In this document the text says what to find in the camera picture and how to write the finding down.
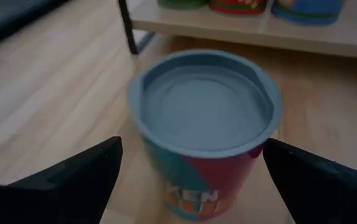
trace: blue container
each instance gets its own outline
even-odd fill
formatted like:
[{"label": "blue container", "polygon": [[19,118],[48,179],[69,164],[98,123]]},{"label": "blue container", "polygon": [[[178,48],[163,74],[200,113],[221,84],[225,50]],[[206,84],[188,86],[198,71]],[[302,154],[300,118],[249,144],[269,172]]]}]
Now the blue container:
[{"label": "blue container", "polygon": [[345,0],[275,0],[272,14],[299,24],[328,25],[340,15]]}]

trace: black shelf leg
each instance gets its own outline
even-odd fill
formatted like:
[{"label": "black shelf leg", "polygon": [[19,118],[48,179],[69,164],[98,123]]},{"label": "black shelf leg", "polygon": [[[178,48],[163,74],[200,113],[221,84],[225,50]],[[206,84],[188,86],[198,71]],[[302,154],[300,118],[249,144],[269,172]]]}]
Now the black shelf leg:
[{"label": "black shelf leg", "polygon": [[148,32],[137,45],[134,39],[133,24],[130,19],[130,13],[128,12],[126,0],[118,0],[118,6],[120,8],[121,18],[123,19],[128,48],[130,49],[131,54],[138,55],[146,47],[155,33]]}]

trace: colorful cup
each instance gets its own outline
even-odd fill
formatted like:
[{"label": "colorful cup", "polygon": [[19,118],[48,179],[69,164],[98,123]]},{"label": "colorful cup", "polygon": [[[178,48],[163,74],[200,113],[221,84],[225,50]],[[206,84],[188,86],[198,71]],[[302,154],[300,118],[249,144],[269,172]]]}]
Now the colorful cup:
[{"label": "colorful cup", "polygon": [[299,24],[328,25],[340,15],[346,0],[275,0],[272,14]]},{"label": "colorful cup", "polygon": [[167,206],[206,220],[226,211],[278,126],[282,99],[256,64],[216,50],[172,54],[136,77],[128,104]]},{"label": "colorful cup", "polygon": [[226,14],[260,14],[265,11],[268,0],[210,0],[209,7]]},{"label": "colorful cup", "polygon": [[208,0],[158,0],[158,5],[167,9],[197,9],[207,4]]}]

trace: red container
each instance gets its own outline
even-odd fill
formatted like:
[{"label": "red container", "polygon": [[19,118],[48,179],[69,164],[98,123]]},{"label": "red container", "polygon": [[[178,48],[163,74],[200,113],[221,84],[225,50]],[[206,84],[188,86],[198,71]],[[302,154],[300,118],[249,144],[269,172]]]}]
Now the red container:
[{"label": "red container", "polygon": [[260,14],[265,11],[267,0],[210,0],[212,10],[227,14]]},{"label": "red container", "polygon": [[199,159],[162,150],[145,140],[156,170],[164,177],[164,199],[176,214],[208,220],[225,212],[262,152],[262,145],[238,156]]}]

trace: cup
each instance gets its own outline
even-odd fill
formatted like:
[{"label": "cup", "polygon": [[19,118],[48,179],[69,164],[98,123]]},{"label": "cup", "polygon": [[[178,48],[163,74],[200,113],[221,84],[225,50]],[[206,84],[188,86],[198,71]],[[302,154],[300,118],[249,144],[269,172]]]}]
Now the cup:
[{"label": "cup", "polygon": [[226,14],[250,15],[265,11],[268,0],[210,0],[212,10]]},{"label": "cup", "polygon": [[306,25],[334,23],[346,0],[275,0],[271,12],[274,16]]},{"label": "cup", "polygon": [[207,0],[158,0],[158,5],[167,9],[197,9],[207,5]]},{"label": "cup", "polygon": [[282,99],[256,64],[216,50],[166,57],[136,77],[128,104],[178,215],[226,211],[282,117]]}]

